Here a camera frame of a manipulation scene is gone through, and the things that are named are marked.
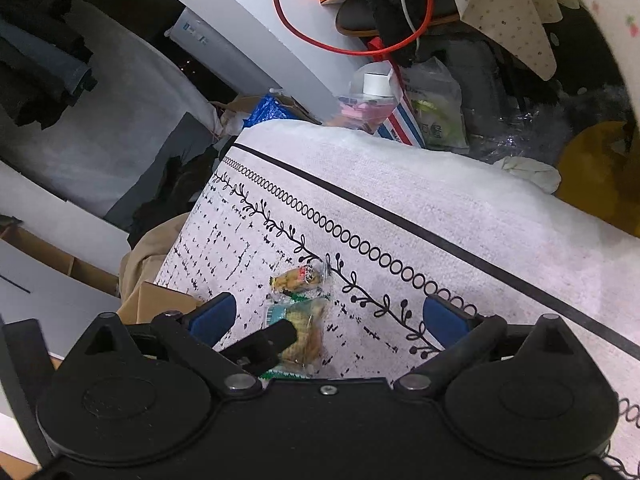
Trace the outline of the teal band cracker packet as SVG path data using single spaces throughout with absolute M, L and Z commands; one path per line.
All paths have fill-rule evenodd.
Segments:
M 319 369 L 323 319 L 329 306 L 329 299 L 320 296 L 289 304 L 272 304 L 268 308 L 266 326 L 288 321 L 294 326 L 297 339 L 279 352 L 279 364 L 265 372 L 263 378 L 303 379 L 311 377 Z

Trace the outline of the small yellow candy packet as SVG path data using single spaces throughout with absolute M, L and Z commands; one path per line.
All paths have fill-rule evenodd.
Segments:
M 321 296 L 329 287 L 330 272 L 325 263 L 305 263 L 288 269 L 269 280 L 273 295 L 288 298 Z

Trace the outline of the brown cardboard box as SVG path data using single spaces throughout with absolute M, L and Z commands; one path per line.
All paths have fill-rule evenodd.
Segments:
M 126 325 L 149 323 L 157 315 L 166 311 L 187 314 L 203 303 L 183 292 L 143 282 L 136 286 L 132 294 L 117 311 Z

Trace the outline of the tan blanket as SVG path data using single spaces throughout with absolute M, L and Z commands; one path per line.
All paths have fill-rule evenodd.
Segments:
M 122 257 L 118 276 L 122 302 L 125 302 L 141 283 L 155 281 L 187 218 L 188 212 L 156 226 L 145 233 L 134 249 Z

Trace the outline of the white patterned bed cover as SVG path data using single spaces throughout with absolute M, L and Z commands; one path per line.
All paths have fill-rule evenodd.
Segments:
M 230 292 L 233 342 L 265 322 L 269 282 L 329 268 L 316 375 L 396 378 L 434 356 L 426 297 L 529 324 L 559 315 L 620 400 L 608 461 L 639 474 L 639 242 L 494 166 L 354 130 L 245 129 L 156 282 Z

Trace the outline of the blue foil bag on floor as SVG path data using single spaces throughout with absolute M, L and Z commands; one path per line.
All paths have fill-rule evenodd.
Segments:
M 296 119 L 296 116 L 284 107 L 275 96 L 266 94 L 258 101 L 248 117 L 243 120 L 243 126 L 250 128 L 261 122 L 276 119 Z

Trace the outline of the pink bottle with white cap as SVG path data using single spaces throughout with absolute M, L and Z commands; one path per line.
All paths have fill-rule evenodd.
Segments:
M 337 98 L 338 111 L 329 126 L 376 133 L 401 98 L 401 85 L 391 62 L 366 64 L 356 71 L 349 92 Z

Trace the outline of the floral tablecloth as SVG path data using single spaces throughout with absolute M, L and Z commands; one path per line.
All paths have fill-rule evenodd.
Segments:
M 543 80 L 556 62 L 544 25 L 562 20 L 564 6 L 585 8 L 608 43 L 632 109 L 639 110 L 639 0 L 454 0 L 461 21 L 513 54 Z

